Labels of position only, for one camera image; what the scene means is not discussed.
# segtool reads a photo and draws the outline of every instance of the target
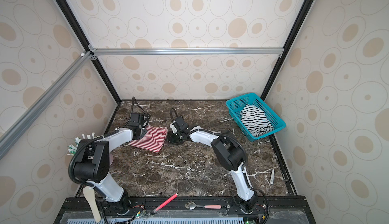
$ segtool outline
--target striped cloth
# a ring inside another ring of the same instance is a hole
[[[147,133],[142,139],[132,140],[129,145],[159,153],[168,133],[167,127],[146,126]]]
[[[267,120],[265,112],[256,106],[246,105],[240,114],[243,125],[254,137],[259,137],[274,130],[271,122]]]

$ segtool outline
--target dark brown marble surface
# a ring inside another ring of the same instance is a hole
[[[247,151],[247,170],[253,187],[271,196],[287,195],[277,164],[274,184],[269,184],[274,152],[268,137],[250,142],[229,115],[225,101],[139,101],[139,104],[152,115],[152,126],[168,127],[169,110],[174,107],[188,124],[213,131],[229,129]],[[122,103],[110,131],[126,122],[130,108],[130,101]],[[139,111],[138,107],[134,106],[134,111]],[[198,142],[187,141],[179,146],[165,143],[158,154],[123,144],[112,154],[110,173],[129,196],[170,196],[176,192],[179,196],[236,195],[232,177],[220,165],[213,149]]]

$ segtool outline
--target red marker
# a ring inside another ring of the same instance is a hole
[[[165,205],[167,205],[170,201],[172,201],[173,199],[175,199],[177,196],[178,196],[178,194],[174,194],[172,197],[168,198],[167,201],[163,202],[161,205],[159,205],[157,208],[155,208],[155,209],[153,210],[153,212],[156,213],[156,212],[159,211],[162,207],[164,207]]]

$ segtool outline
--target fork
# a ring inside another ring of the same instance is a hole
[[[270,184],[273,184],[274,183],[274,166],[275,166],[275,163],[277,162],[277,156],[276,155],[273,155],[273,158],[271,159],[271,162],[273,163],[273,168],[271,170]]]

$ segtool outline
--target basket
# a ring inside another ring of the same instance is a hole
[[[240,129],[243,131],[243,133],[250,141],[254,141],[266,137],[268,135],[274,134],[275,132],[280,131],[286,126],[285,122],[277,114],[275,114],[275,112],[272,109],[270,109],[270,107],[266,105],[265,102],[262,99],[260,99],[260,97],[255,93],[249,93],[249,94],[235,97],[231,100],[226,101],[226,105],[228,107],[228,111],[231,117],[235,120],[235,122],[238,124]],[[242,117],[240,115],[240,112],[246,105],[254,105],[260,108],[261,110],[263,110],[266,114],[266,118],[273,125],[274,130],[270,131],[269,133],[263,134],[259,137],[254,137],[241,122]]]

